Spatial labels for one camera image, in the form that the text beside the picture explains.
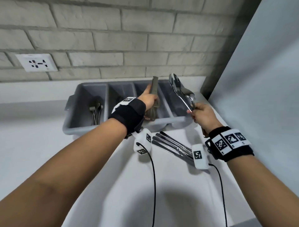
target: person's right arm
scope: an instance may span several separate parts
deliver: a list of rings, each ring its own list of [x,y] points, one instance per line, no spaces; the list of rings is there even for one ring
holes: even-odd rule
[[[223,126],[209,105],[196,103],[196,107],[192,117],[207,133]],[[257,158],[244,155],[227,165],[263,227],[299,226],[299,198]]]

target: person's left hand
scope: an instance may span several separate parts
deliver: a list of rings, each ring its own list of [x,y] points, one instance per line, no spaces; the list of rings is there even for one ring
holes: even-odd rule
[[[145,91],[138,97],[138,99],[145,103],[146,111],[153,106],[154,101],[158,98],[156,95],[150,94],[151,86],[152,85],[149,84]]]

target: hand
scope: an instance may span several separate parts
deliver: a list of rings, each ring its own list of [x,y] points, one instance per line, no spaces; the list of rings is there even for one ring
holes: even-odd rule
[[[146,111],[153,106],[154,101],[158,98],[156,95],[150,94],[151,86],[152,85],[149,84],[145,91],[138,97],[138,99],[145,103]]]
[[[207,133],[223,126],[209,105],[198,102],[195,103],[195,106],[196,110],[192,112],[187,110],[187,113],[191,113],[194,122],[198,123]]]

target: black wristband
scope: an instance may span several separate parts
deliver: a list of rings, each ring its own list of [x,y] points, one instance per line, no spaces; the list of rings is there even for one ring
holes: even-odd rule
[[[139,99],[132,100],[128,105],[120,105],[110,114],[109,118],[114,118],[127,128],[127,135],[140,130],[144,121],[146,105]]]
[[[213,139],[220,133],[228,131],[230,129],[231,128],[227,127],[227,126],[219,127],[219,128],[214,129],[213,131],[211,131],[209,133],[209,136],[211,139]],[[243,155],[253,155],[254,156],[253,150],[251,149],[251,147],[249,145],[235,148],[225,155],[222,155],[220,153],[220,151],[217,149],[215,144],[213,144],[213,142],[210,143],[210,148],[211,148],[212,155],[214,156],[215,159],[221,159],[225,162],[228,162],[229,160],[232,160],[236,157],[243,156]]]

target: wristband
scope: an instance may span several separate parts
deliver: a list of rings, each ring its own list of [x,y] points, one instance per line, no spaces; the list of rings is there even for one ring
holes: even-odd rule
[[[127,136],[135,131],[140,131],[144,121],[146,105],[135,97],[128,97],[118,103],[109,118],[114,118],[127,128]]]
[[[211,131],[209,136],[205,144],[215,159],[228,162],[242,155],[254,155],[249,146],[251,143],[237,129],[219,127]]]

